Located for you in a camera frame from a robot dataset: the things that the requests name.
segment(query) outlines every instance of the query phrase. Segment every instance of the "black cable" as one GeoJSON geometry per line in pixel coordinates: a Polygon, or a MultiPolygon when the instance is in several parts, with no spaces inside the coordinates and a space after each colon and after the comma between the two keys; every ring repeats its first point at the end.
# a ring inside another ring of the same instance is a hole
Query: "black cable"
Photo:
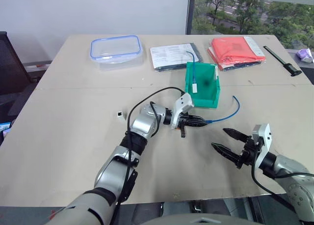
{"type": "Polygon", "coordinates": [[[158,117],[158,114],[156,113],[156,111],[155,111],[155,108],[154,108],[154,106],[153,106],[153,104],[155,104],[154,102],[149,102],[149,104],[150,104],[150,106],[151,106],[151,108],[152,108],[152,110],[153,110],[153,112],[154,112],[154,115],[155,115],[155,117],[156,117],[156,120],[157,120],[157,128],[156,128],[156,131],[152,134],[152,136],[151,137],[153,137],[153,136],[155,136],[156,135],[156,133],[158,132],[158,130],[159,130],[159,117],[158,117]]]}
{"type": "Polygon", "coordinates": [[[279,202],[280,204],[282,204],[284,207],[286,207],[287,209],[291,210],[292,212],[295,213],[295,209],[294,207],[287,202],[285,199],[283,199],[281,196],[275,194],[274,192],[272,192],[271,190],[267,189],[266,187],[264,187],[261,183],[258,182],[258,180],[255,178],[255,163],[256,163],[256,159],[257,159],[257,152],[255,152],[255,156],[254,156],[254,161],[253,161],[253,165],[252,165],[252,169],[251,169],[251,176],[253,181],[260,187],[262,188],[264,191],[268,192],[271,194],[271,197],[273,199],[275,199],[277,202],[279,202]]]}
{"type": "Polygon", "coordinates": [[[274,178],[286,178],[286,177],[292,177],[292,176],[309,176],[314,177],[314,174],[308,173],[308,172],[294,172],[294,173],[288,173],[280,176],[275,176],[274,178]]]}
{"type": "MultiPolygon", "coordinates": [[[[161,91],[164,91],[164,90],[167,90],[167,89],[176,89],[176,90],[179,90],[181,92],[181,95],[183,95],[185,92],[182,91],[180,88],[177,88],[175,86],[169,86],[169,87],[165,87],[163,89],[160,89],[156,92],[154,92],[153,94],[149,95],[148,97],[146,97],[145,99],[141,100],[139,103],[137,103],[130,111],[129,113],[129,116],[128,116],[128,123],[127,123],[127,137],[128,137],[128,147],[129,147],[129,157],[128,157],[128,167],[127,167],[127,173],[126,173],[126,177],[124,179],[124,183],[123,183],[123,187],[122,187],[122,192],[125,190],[125,186],[128,182],[128,179],[129,179],[129,173],[130,173],[130,169],[131,169],[131,154],[132,153],[132,138],[131,138],[131,134],[130,134],[130,131],[131,131],[131,127],[130,127],[130,118],[131,118],[131,114],[132,112],[134,111],[134,109],[136,107],[138,107],[140,104],[142,104],[144,101],[146,101],[147,99],[149,99],[150,97],[154,96],[155,94],[161,92],[161,91]]],[[[114,209],[114,212],[113,212],[113,215],[112,215],[112,218],[111,218],[111,222],[110,222],[110,225],[113,225],[114,221],[116,220],[116,217],[117,217],[117,214],[118,214],[118,211],[120,209],[120,205],[121,205],[121,198],[118,198],[118,203],[114,209]]]]}

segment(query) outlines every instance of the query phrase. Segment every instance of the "green plastic bin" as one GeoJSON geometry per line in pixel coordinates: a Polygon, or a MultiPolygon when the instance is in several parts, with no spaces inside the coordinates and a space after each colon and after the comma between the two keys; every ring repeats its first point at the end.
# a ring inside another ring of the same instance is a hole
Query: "green plastic bin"
{"type": "Polygon", "coordinates": [[[215,64],[195,63],[197,93],[192,92],[193,63],[186,63],[185,92],[188,92],[196,107],[217,108],[220,84],[215,64]]]}

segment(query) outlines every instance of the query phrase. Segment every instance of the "white label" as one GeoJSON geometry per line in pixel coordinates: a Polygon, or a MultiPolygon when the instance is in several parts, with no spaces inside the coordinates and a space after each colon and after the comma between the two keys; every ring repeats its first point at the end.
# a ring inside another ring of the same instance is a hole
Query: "white label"
{"type": "Polygon", "coordinates": [[[252,37],[244,36],[244,39],[256,56],[265,56],[252,37]]]}
{"type": "Polygon", "coordinates": [[[217,80],[217,78],[218,78],[218,66],[215,65],[214,80],[217,80]]]}
{"type": "Polygon", "coordinates": [[[152,47],[151,55],[154,69],[168,65],[185,64],[187,62],[193,62],[192,55],[187,52],[191,52],[194,55],[195,62],[199,61],[191,44],[189,43],[173,46],[152,47]]]}

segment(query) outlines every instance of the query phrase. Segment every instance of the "table surface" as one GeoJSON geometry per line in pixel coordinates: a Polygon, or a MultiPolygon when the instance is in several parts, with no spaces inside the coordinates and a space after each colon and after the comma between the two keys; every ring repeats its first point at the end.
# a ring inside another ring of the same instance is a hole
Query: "table surface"
{"type": "MultiPolygon", "coordinates": [[[[184,87],[184,70],[153,71],[149,48],[194,42],[204,62],[213,35],[143,35],[141,66],[104,71],[88,58],[90,42],[105,35],[71,36],[61,48],[0,147],[0,206],[65,206],[93,187],[99,168],[126,130],[116,112],[128,112],[138,101],[161,87],[184,87]]],[[[253,36],[286,62],[295,65],[279,41],[253,36]]],[[[254,184],[250,168],[238,170],[220,156],[211,142],[240,153],[243,144],[222,128],[249,135],[255,124],[270,123],[271,152],[302,162],[314,171],[314,88],[304,74],[291,77],[266,53],[266,63],[219,72],[217,109],[194,108],[190,113],[217,119],[241,108],[227,121],[186,128],[186,138],[169,126],[160,128],[137,167],[139,176],[127,203],[246,197],[265,192],[254,184]]],[[[179,97],[167,90],[152,100],[172,108],[179,97]]],[[[284,191],[257,171],[258,180],[276,193],[284,191]]]]}

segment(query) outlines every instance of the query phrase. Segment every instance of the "black office chair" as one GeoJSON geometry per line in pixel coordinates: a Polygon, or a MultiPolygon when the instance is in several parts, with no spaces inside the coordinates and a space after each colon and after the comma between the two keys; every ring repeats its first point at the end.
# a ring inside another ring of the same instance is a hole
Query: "black office chair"
{"type": "Polygon", "coordinates": [[[26,72],[7,33],[0,31],[0,123],[17,117],[39,79],[26,72]]]}

